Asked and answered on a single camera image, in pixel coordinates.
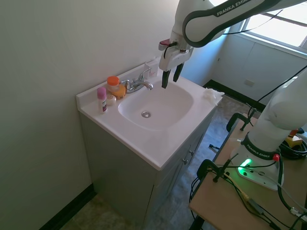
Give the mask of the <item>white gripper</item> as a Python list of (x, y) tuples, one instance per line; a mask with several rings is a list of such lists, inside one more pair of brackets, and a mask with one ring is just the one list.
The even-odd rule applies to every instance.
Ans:
[(173, 82), (177, 82), (182, 72), (184, 62), (190, 59), (192, 52), (193, 48), (182, 53), (176, 46), (173, 46), (167, 49), (165, 55), (162, 54), (159, 63), (159, 68), (163, 71), (162, 88), (167, 88), (170, 72), (175, 67), (176, 71), (173, 75)]

